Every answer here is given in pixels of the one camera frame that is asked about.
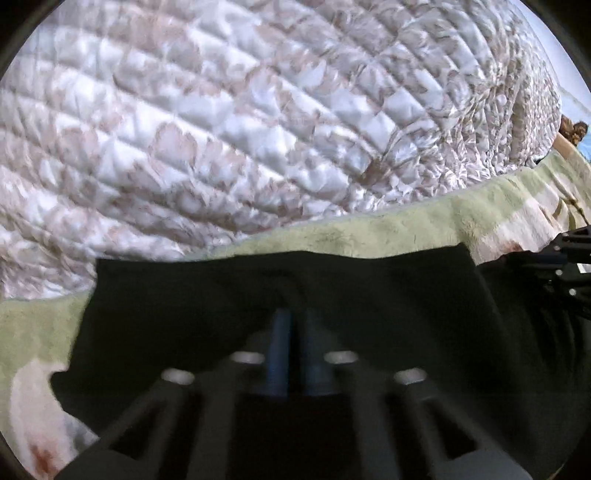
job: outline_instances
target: blue object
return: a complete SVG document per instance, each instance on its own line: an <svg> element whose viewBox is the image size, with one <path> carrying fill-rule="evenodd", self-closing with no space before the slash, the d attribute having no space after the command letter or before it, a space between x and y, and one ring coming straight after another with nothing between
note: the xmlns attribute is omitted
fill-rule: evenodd
<svg viewBox="0 0 591 480"><path fill-rule="evenodd" d="M579 142L577 149L591 163L591 129Z"/></svg>

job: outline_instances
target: brown plush toy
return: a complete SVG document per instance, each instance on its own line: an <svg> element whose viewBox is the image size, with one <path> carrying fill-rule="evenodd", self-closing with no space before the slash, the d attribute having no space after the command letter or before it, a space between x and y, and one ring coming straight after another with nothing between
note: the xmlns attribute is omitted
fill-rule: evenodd
<svg viewBox="0 0 591 480"><path fill-rule="evenodd" d="M579 142L587 135L589 126L585 122L577 122L573 124L570 118L562 116L560 121L559 133L565 137L574 146L577 146Z"/></svg>

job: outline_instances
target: metal screw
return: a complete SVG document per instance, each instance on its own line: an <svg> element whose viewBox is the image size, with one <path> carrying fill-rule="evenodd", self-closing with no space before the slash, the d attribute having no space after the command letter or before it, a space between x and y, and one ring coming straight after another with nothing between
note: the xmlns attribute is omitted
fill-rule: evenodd
<svg viewBox="0 0 591 480"><path fill-rule="evenodd" d="M176 383L178 385L190 385L195 380L195 375L185 370L177 370L176 368L169 368L164 370L160 375L162 380L167 382Z"/></svg>
<svg viewBox="0 0 591 480"><path fill-rule="evenodd" d="M359 360L359 356L355 352L345 350L342 352L328 352L324 356L324 360L333 365L354 364Z"/></svg>
<svg viewBox="0 0 591 480"><path fill-rule="evenodd" d="M265 355L257 352L234 352L231 358L237 364L261 365L265 362Z"/></svg>
<svg viewBox="0 0 591 480"><path fill-rule="evenodd" d="M427 373L420 368L411 368L409 370L402 370L394 374L394 380L402 385L411 385L419 383L427 379Z"/></svg>

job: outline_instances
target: white quilted blanket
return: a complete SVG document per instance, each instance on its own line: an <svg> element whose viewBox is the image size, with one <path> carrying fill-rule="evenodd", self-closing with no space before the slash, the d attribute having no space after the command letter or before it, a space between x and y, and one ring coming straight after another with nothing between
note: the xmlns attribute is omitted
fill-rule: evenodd
<svg viewBox="0 0 591 480"><path fill-rule="evenodd" d="M66 0L0 82L4 295L461 189L559 122L506 0Z"/></svg>

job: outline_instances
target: floral pattern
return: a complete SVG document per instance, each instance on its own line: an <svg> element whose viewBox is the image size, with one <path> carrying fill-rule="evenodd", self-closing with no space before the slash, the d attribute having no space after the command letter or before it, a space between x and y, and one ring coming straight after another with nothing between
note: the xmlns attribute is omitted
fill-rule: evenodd
<svg viewBox="0 0 591 480"><path fill-rule="evenodd" d="M559 125L506 0L66 0L0 80L4 296L462 189Z"/></svg>

